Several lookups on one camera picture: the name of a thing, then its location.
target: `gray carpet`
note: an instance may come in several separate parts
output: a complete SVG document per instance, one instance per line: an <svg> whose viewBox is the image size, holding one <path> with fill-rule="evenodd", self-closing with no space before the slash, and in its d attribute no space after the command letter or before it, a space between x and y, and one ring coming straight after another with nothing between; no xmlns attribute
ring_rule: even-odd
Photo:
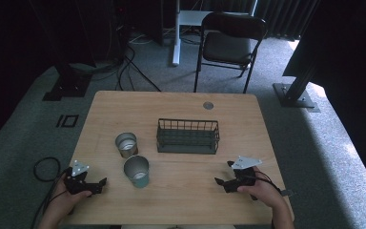
<svg viewBox="0 0 366 229"><path fill-rule="evenodd" d="M166 42L161 47L153 42L136 42L143 44L131 44L135 51L133 63L161 91L193 91L196 45L182 43L180 65L173 67L172 43ZM366 228L366 170L324 91L314 84L307 88L320 113L282 108L275 96L273 83L294 80L281 76L292 53L287 41L274 38L263 41L248 94L255 94L259 100L286 186L296 192L290 198L295 227ZM132 51L128 50L127 55L132 57ZM83 65L75 67L90 69ZM35 211L51 186L34 177L34 163L55 156L61 161L61 169L68 166L94 94L114 90L120 72L121 68L113 73L97 73L85 97L64 97L56 102L42 101L58 76L55 68L35 80L0 132L1 229L30 228ZM235 75L237 72L233 70L204 67L197 89L201 93L240 94L245 78L237 79ZM134 67L123 72L121 85L128 91L155 91ZM57 127L61 115L79 115L75 127ZM40 171L53 176L56 172L53 166L54 163L46 163Z"/></svg>

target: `wooden table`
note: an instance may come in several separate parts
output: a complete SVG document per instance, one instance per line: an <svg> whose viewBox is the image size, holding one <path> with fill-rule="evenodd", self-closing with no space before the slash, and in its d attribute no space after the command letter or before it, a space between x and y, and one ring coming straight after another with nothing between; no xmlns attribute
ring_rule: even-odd
<svg viewBox="0 0 366 229"><path fill-rule="evenodd" d="M204 102L213 108L205 109ZM158 153L158 118L217 120L216 154ZM123 174L126 159L114 145L123 132L137 136L139 154L150 162L150 183L143 189L134 188ZM102 194L78 204L64 223L270 224L270 208L245 194L227 194L214 181L234 178L227 161L238 156L260 158L260 170L285 189L254 95L98 92L71 164L77 159L91 166L87 182L107 177L108 183Z"/></svg>

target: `stand base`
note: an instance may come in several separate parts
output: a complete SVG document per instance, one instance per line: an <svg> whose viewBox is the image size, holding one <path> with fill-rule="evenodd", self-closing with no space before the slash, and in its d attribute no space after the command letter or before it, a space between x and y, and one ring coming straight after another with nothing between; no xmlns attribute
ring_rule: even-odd
<svg viewBox="0 0 366 229"><path fill-rule="evenodd" d="M288 99L286 93L291 87L291 84L274 83L273 88L278 96L278 99L283 107L307 108L309 112L319 113L320 110L309 97L308 93L304 91L297 100Z"/></svg>
<svg viewBox="0 0 366 229"><path fill-rule="evenodd" d="M43 101L60 101L63 96L65 97L83 97L91 82L92 74L89 73L76 73L78 81L72 87L63 87L63 80L61 76L55 82L51 92L46 93L43 97Z"/></svg>

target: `metal cup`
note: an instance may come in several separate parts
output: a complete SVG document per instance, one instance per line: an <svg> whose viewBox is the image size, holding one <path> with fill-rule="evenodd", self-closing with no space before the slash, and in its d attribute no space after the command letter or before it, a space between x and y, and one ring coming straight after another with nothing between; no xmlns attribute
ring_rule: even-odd
<svg viewBox="0 0 366 229"><path fill-rule="evenodd" d="M122 133L115 139L115 146L120 155L129 158L138 154L138 146L136 144L136 136L133 133Z"/></svg>
<svg viewBox="0 0 366 229"><path fill-rule="evenodd" d="M150 162L143 156L130 156L124 163L124 174L136 188L144 188L150 182Z"/></svg>

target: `wire basket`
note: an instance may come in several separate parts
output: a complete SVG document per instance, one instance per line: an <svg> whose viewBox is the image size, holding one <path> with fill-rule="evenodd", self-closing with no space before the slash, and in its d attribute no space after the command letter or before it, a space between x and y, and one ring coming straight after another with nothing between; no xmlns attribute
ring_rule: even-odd
<svg viewBox="0 0 366 229"><path fill-rule="evenodd" d="M214 155L219 141L218 122L159 118L156 139L159 153Z"/></svg>

